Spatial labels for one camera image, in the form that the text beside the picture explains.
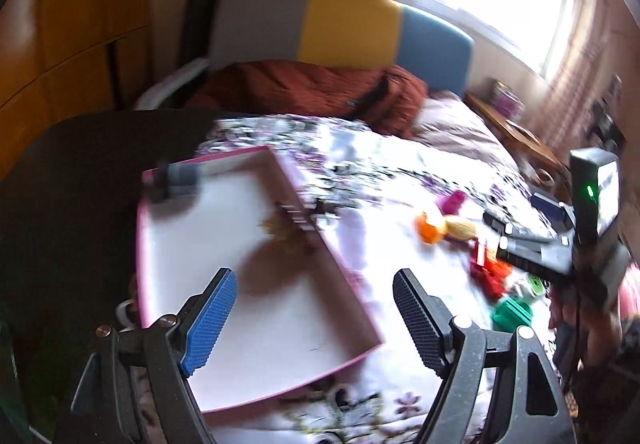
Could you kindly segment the person's right hand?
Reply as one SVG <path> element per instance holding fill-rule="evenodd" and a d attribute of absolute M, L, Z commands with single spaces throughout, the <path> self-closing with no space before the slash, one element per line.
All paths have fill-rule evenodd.
<path fill-rule="evenodd" d="M 561 292 L 556 287 L 550 289 L 549 328 L 559 323 L 575 325 L 577 314 L 575 304 L 561 299 Z M 639 314 L 639 279 L 626 278 L 620 286 L 618 304 L 611 311 L 602 312 L 600 308 L 583 306 L 580 311 L 580 326 L 586 331 L 586 349 L 580 359 L 586 367 L 604 364 L 612 358 L 623 341 L 623 324 L 620 314 Z"/>

